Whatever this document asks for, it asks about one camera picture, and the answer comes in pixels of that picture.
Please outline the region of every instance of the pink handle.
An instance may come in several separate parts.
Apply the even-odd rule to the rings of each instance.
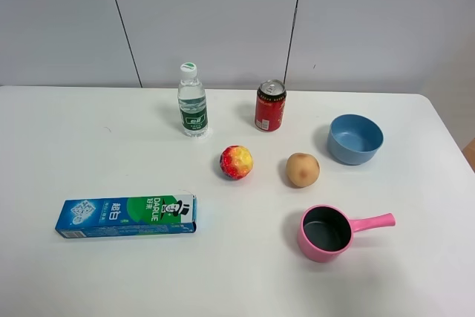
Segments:
[[[379,215],[378,217],[372,218],[350,219],[350,225],[353,233],[356,233],[361,230],[381,228],[382,226],[395,226],[396,219],[394,219],[392,214],[387,213],[386,215]]]

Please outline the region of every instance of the soda can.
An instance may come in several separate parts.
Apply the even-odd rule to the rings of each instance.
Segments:
[[[255,124],[264,131],[279,129],[284,115],[285,85],[276,79],[261,83],[255,104]]]

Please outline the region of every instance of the bowl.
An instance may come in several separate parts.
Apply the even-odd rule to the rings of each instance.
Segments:
[[[369,161],[383,143],[383,132],[366,117],[345,114],[335,118],[328,133],[328,151],[347,165]]]

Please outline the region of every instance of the red and yellow ball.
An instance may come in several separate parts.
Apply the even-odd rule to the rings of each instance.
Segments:
[[[251,153],[244,146],[229,146],[223,151],[220,158],[221,170],[233,180],[245,177],[254,165]]]

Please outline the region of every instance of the toothpaste box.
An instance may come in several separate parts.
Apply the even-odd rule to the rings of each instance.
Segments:
[[[66,200],[56,231],[64,238],[193,233],[194,195]]]

